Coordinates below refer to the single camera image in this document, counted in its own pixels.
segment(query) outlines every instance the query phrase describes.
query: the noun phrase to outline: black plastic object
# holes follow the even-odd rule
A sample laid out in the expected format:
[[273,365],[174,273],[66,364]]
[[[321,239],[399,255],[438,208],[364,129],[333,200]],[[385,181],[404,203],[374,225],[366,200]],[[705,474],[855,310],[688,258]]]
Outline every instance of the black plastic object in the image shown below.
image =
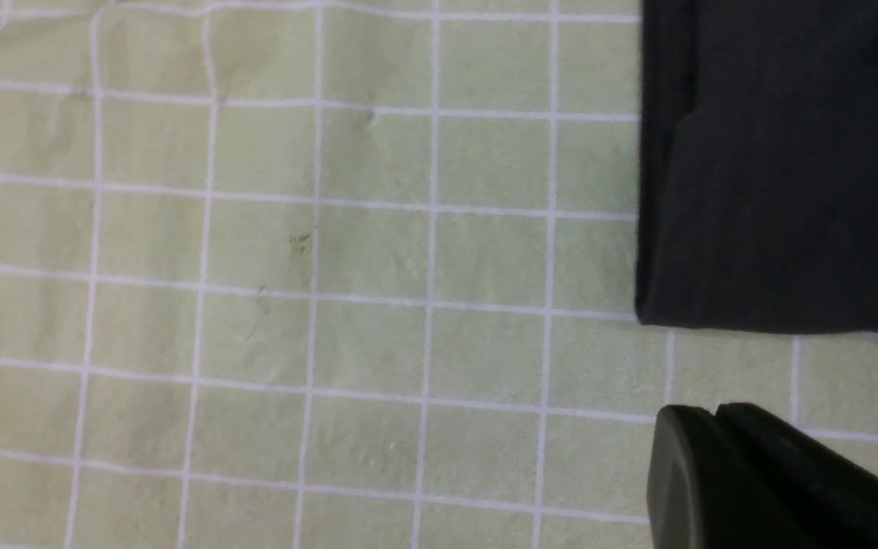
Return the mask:
[[655,549],[878,549],[878,477],[753,404],[663,407],[647,496]]
[[878,0],[643,0],[642,323],[878,331]]

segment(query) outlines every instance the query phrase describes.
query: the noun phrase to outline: black fabric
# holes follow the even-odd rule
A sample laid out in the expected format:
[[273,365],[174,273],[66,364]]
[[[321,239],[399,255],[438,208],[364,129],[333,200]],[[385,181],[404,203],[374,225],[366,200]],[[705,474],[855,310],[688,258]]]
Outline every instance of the black fabric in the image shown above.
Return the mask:
[[878,0],[645,0],[642,323],[878,331]]
[[878,549],[878,477],[750,403],[656,415],[656,549]]

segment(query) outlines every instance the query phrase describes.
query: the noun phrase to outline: light green surface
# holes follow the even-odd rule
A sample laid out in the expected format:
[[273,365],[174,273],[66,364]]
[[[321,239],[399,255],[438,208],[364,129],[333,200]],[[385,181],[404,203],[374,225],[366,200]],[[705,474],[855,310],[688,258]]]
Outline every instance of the light green surface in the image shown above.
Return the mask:
[[0,543],[641,549],[670,400],[878,473],[878,337],[633,322],[635,1],[316,4],[11,3]]

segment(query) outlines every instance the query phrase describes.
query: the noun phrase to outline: folded black cloth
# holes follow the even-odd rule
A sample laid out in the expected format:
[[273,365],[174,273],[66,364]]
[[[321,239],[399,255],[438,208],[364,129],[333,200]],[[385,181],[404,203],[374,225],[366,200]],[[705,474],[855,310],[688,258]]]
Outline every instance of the folded black cloth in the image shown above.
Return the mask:
[[645,0],[641,323],[878,331],[878,0]]

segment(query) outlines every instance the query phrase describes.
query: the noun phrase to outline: dark stain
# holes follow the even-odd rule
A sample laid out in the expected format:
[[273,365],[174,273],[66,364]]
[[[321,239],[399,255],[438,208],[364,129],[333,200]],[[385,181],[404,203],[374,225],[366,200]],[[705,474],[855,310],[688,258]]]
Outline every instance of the dark stain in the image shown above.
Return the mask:
[[310,233],[290,234],[289,240],[295,254],[303,254],[310,247]]

